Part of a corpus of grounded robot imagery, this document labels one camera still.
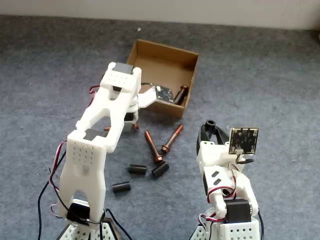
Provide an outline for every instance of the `screw head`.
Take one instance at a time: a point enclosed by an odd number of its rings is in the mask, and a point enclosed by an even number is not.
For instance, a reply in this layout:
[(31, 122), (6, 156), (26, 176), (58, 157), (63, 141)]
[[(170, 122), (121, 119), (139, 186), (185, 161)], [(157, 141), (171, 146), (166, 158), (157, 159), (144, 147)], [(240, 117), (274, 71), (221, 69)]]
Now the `screw head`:
[(164, 152), (164, 153), (168, 153), (168, 152), (170, 152), (170, 148), (167, 146), (167, 145), (162, 145), (162, 148), (161, 148), (161, 150)]
[(160, 162), (162, 162), (163, 160), (164, 160), (164, 158), (163, 158), (163, 156), (161, 156), (161, 155), (156, 156), (156, 157), (154, 158), (154, 161), (155, 161), (156, 163), (160, 163)]

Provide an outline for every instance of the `circuit board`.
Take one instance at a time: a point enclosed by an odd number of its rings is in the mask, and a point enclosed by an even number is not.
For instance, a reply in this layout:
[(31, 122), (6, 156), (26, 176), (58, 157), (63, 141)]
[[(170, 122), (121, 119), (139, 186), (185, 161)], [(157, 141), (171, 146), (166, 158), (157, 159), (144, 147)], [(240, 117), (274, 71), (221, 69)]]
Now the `circuit board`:
[(233, 127), (229, 140), (229, 154), (255, 154), (259, 128)]
[(174, 97), (172, 90), (170, 88), (167, 88), (165, 86), (156, 85), (156, 98), (165, 102), (173, 103)]

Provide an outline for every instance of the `copper bolt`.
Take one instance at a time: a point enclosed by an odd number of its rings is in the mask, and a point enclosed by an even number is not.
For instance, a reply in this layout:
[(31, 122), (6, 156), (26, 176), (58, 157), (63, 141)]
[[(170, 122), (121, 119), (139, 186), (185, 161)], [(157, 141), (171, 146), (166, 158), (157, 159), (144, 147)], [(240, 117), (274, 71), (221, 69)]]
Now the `copper bolt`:
[(157, 150), (157, 147), (154, 143), (154, 141), (152, 140), (152, 137), (150, 135), (150, 132), (148, 131), (145, 131), (144, 132), (144, 136), (145, 136), (145, 139), (146, 141), (148, 142), (150, 148), (151, 148), (151, 151), (152, 151), (152, 154), (154, 156), (154, 161), (156, 163), (160, 163), (162, 162), (162, 160), (164, 159), (162, 155), (159, 154), (158, 150)]
[(132, 129), (132, 130), (139, 130), (139, 129), (140, 129), (139, 122), (136, 122), (136, 123), (132, 124), (131, 129)]
[(170, 152), (170, 147), (173, 144), (173, 142), (175, 141), (175, 139), (178, 137), (178, 135), (180, 134), (180, 132), (182, 131), (182, 129), (184, 129), (184, 125), (180, 124), (178, 126), (178, 128), (174, 131), (174, 133), (172, 134), (172, 136), (170, 137), (170, 139), (168, 140), (168, 142), (165, 145), (162, 145), (161, 150), (164, 153), (168, 153)]

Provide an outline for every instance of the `black cylinder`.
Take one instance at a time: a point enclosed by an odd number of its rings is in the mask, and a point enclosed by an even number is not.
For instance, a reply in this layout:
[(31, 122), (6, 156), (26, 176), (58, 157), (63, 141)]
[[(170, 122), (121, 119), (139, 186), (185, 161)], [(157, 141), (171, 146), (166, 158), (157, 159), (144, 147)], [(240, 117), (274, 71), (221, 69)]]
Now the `black cylinder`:
[(182, 85), (180, 87), (180, 91), (175, 96), (173, 103), (177, 104), (177, 105), (182, 104), (182, 102), (185, 99), (185, 96), (188, 94), (188, 90), (189, 90), (189, 88), (186, 85)]
[(130, 190), (131, 190), (131, 186), (129, 181), (119, 182), (112, 185), (112, 191), (115, 194), (130, 191)]
[(129, 171), (129, 173), (131, 173), (131, 174), (146, 175), (147, 166), (130, 164), (128, 171)]
[(158, 164), (153, 170), (152, 175), (156, 178), (160, 177), (162, 174), (165, 173), (169, 169), (169, 164), (166, 161), (162, 161)]

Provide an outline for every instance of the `perforated plate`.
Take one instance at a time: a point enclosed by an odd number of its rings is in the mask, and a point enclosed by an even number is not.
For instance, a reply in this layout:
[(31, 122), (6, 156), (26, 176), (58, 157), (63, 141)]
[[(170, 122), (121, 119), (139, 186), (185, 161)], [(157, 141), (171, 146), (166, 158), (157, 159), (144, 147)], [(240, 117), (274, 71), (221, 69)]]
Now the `perforated plate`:
[(209, 240), (209, 232), (206, 232), (203, 226), (197, 226), (190, 240)]
[[(103, 223), (102, 225), (103, 240), (117, 240), (113, 231), (110, 228), (109, 223)], [(69, 225), (68, 228), (61, 234), (57, 240), (88, 240), (90, 229), (78, 228), (74, 225)], [(91, 240), (100, 240), (99, 229), (90, 237)]]
[(226, 223), (220, 226), (221, 240), (259, 240), (259, 222), (251, 218), (251, 222)]

